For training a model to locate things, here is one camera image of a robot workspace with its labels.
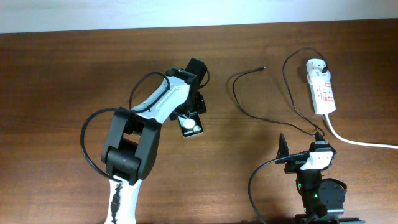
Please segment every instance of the white wall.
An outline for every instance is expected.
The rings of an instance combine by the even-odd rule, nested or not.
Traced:
[[[0,0],[0,32],[392,17],[397,0]]]

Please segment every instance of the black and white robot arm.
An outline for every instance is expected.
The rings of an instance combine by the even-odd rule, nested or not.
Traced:
[[[193,58],[185,69],[168,70],[160,87],[144,102],[131,108],[136,113],[125,113],[129,110],[122,108],[114,110],[101,155],[111,186],[105,224],[136,223],[139,187],[154,166],[162,124],[167,118],[179,119],[182,129],[193,129],[195,122],[191,118],[206,113],[203,96],[198,92],[206,72],[206,65]],[[124,138],[125,134],[133,133],[140,136],[138,143]],[[86,156],[83,130],[81,139],[83,154],[92,162]]]

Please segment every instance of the white cable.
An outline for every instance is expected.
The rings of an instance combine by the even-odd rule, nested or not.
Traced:
[[[398,149],[398,146],[391,146],[391,145],[387,145],[387,144],[373,144],[373,143],[356,142],[356,141],[347,140],[347,139],[341,137],[340,135],[338,135],[336,133],[336,131],[333,129],[333,126],[331,125],[330,120],[329,120],[329,116],[327,114],[324,114],[323,116],[326,119],[326,122],[329,126],[330,131],[336,136],[336,138],[342,140],[343,142],[347,142],[347,143],[355,144],[355,145],[359,145],[359,146],[386,147],[386,148],[391,148],[391,149]]]

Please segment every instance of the round white button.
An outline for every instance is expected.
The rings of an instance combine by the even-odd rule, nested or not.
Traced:
[[[186,119],[183,123],[184,128],[192,129],[196,125],[195,121],[192,119]]]

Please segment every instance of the wooden tabletop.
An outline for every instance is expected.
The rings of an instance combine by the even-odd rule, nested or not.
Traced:
[[[245,110],[315,132],[294,113],[281,72],[292,52],[315,47],[331,71],[336,131],[352,140],[398,145],[397,27],[398,20],[377,20],[0,35],[0,220],[103,222],[109,182],[82,156],[84,120],[101,108],[127,107],[140,77],[184,68],[192,57],[211,72],[201,91],[205,132],[184,139],[176,121],[165,122],[155,166],[141,185],[137,221],[257,220],[247,193],[253,170],[275,158],[280,133],[291,152],[307,150],[314,138],[243,115],[231,95],[232,76],[266,66],[237,83]],[[326,130],[313,112],[306,80],[305,62],[314,57],[311,51],[296,55],[286,75],[298,110]],[[133,104],[160,81],[145,81]],[[97,117],[86,133],[88,153],[101,168],[111,117]],[[398,151],[346,144],[329,130],[325,139],[338,153],[323,174],[348,185],[343,217],[395,223]],[[252,190],[266,220],[303,213],[295,178],[284,174],[282,164],[258,173]]]

